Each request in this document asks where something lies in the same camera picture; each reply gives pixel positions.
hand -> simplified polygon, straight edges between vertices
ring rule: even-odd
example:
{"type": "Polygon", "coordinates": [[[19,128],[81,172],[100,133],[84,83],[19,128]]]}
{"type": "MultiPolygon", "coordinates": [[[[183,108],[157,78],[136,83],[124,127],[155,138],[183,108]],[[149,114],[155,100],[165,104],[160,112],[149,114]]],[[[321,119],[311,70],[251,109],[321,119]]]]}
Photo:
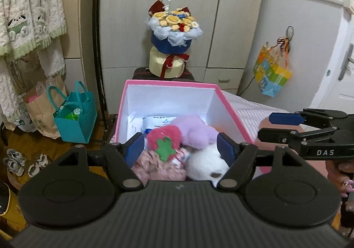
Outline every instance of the hand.
{"type": "Polygon", "coordinates": [[[351,162],[341,163],[338,165],[338,168],[336,167],[333,161],[327,160],[326,169],[328,171],[328,180],[337,187],[343,198],[348,197],[346,193],[354,192],[354,189],[352,188],[352,184],[354,183],[354,181],[351,180],[348,175],[341,173],[341,171],[353,173],[354,160],[351,162]]]}

sneaker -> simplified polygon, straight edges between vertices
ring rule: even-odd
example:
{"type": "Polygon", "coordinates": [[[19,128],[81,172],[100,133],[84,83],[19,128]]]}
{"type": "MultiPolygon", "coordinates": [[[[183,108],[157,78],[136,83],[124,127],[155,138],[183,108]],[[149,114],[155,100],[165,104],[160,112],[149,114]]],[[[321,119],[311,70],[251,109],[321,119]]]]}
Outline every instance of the sneaker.
{"type": "Polygon", "coordinates": [[[29,177],[35,177],[39,172],[40,172],[40,167],[38,166],[37,163],[34,163],[32,165],[29,166],[28,168],[28,176],[29,177]]]}
{"type": "Polygon", "coordinates": [[[14,173],[16,176],[22,176],[24,169],[17,161],[7,157],[2,162],[8,168],[8,171],[14,173]]]}
{"type": "Polygon", "coordinates": [[[22,167],[27,161],[27,158],[21,152],[18,152],[17,150],[12,148],[8,149],[6,151],[6,154],[8,155],[9,158],[17,161],[22,167]]]}
{"type": "Polygon", "coordinates": [[[50,163],[50,159],[46,154],[41,153],[40,156],[38,157],[36,164],[40,167],[40,168],[45,168],[47,167],[47,165],[50,163]]]}

red bow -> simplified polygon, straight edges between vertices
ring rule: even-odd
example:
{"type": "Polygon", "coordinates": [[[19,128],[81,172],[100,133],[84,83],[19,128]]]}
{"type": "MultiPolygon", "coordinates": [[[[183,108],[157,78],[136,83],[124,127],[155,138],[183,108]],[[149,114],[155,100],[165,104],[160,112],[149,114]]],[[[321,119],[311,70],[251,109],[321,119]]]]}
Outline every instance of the red bow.
{"type": "Polygon", "coordinates": [[[161,71],[161,76],[160,78],[165,78],[165,72],[167,68],[172,68],[173,67],[173,59],[174,57],[180,57],[184,62],[188,61],[189,55],[182,53],[182,54],[170,54],[164,62],[164,65],[162,66],[162,71],[161,71]]]}

green felt leaf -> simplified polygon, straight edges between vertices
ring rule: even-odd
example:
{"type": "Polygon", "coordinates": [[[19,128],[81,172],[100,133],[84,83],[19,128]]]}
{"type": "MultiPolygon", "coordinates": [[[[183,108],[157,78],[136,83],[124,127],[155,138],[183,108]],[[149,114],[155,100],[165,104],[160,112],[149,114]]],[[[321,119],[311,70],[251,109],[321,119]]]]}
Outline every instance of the green felt leaf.
{"type": "Polygon", "coordinates": [[[170,155],[176,153],[172,148],[172,140],[169,137],[165,137],[165,140],[158,139],[156,143],[159,148],[155,152],[160,156],[161,161],[166,162],[170,155]]]}

brown paper bag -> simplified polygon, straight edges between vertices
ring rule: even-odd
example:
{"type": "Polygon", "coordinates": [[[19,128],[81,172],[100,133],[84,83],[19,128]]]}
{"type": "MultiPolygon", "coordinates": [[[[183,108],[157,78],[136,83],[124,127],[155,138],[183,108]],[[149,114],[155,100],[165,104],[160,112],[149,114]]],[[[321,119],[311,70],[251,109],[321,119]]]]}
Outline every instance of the brown paper bag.
{"type": "MultiPolygon", "coordinates": [[[[61,92],[68,96],[64,82],[60,76],[56,77],[57,87],[61,90],[61,92]]],[[[60,137],[57,126],[55,125],[53,113],[55,112],[55,108],[50,103],[47,92],[42,93],[39,97],[37,97],[32,102],[28,103],[28,99],[36,95],[36,88],[31,89],[23,98],[23,101],[26,105],[27,111],[36,125],[38,131],[42,133],[44,136],[56,139],[60,137]]],[[[64,102],[64,99],[58,93],[52,93],[53,101],[59,107],[64,102]]]]}

